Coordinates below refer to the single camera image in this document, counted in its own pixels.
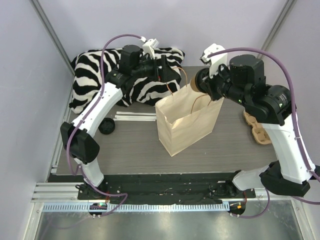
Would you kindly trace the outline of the cream paper bag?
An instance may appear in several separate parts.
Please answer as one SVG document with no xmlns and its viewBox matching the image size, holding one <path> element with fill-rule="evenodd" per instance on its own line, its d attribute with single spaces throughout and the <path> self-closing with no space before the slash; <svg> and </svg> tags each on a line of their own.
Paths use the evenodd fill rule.
<svg viewBox="0 0 320 240">
<path fill-rule="evenodd" d="M 193 91 L 191 82 L 155 104 L 158 139 L 173 157 L 212 133 L 224 98 Z"/>
</svg>

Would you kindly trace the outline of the single brown paper cup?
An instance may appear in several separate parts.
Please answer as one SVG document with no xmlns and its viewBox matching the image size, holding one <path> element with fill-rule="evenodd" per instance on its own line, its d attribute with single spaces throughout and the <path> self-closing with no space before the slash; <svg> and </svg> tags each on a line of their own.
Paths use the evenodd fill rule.
<svg viewBox="0 0 320 240">
<path fill-rule="evenodd" d="M 197 79 L 195 76 L 190 80 L 189 85 L 194 92 L 201 93 L 201 90 L 197 87 Z"/>
</svg>

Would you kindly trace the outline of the black lid stack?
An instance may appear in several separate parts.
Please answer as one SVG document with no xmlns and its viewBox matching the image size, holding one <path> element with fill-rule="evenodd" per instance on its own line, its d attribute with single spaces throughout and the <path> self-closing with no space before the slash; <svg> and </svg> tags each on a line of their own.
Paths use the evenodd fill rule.
<svg viewBox="0 0 320 240">
<path fill-rule="evenodd" d="M 100 133 L 104 135 L 109 135 L 111 134 L 116 128 L 115 121 L 112 118 L 105 117 L 100 125 L 98 126 L 98 130 Z"/>
</svg>

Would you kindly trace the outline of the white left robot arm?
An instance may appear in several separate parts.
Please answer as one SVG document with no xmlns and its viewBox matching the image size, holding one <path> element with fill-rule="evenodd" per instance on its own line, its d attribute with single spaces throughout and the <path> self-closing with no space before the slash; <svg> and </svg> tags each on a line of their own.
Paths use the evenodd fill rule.
<svg viewBox="0 0 320 240">
<path fill-rule="evenodd" d="M 133 103 L 154 106 L 180 89 L 185 53 L 176 47 L 126 45 L 78 54 L 72 61 L 74 81 L 70 108 L 77 117 L 60 127 L 67 158 L 74 159 L 89 185 L 89 194 L 100 200 L 107 185 L 98 163 L 99 145 L 94 136 L 113 106 Z"/>
</svg>

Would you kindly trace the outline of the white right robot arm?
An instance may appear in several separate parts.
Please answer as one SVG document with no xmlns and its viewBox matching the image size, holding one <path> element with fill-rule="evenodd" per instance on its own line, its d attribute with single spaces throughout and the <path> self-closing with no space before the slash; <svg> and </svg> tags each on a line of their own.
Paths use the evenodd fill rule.
<svg viewBox="0 0 320 240">
<path fill-rule="evenodd" d="M 244 107 L 266 130 L 277 160 L 262 168 L 238 171 L 226 184 L 233 198 L 243 191 L 265 188 L 276 195 L 304 197 L 310 189 L 312 173 L 319 166 L 306 166 L 294 136 L 290 91 L 282 85 L 266 84 L 264 62 L 251 54 L 233 57 L 229 65 L 218 61 L 217 70 L 203 68 L 190 82 L 191 89 L 210 96 L 213 101 L 229 99 Z"/>
</svg>

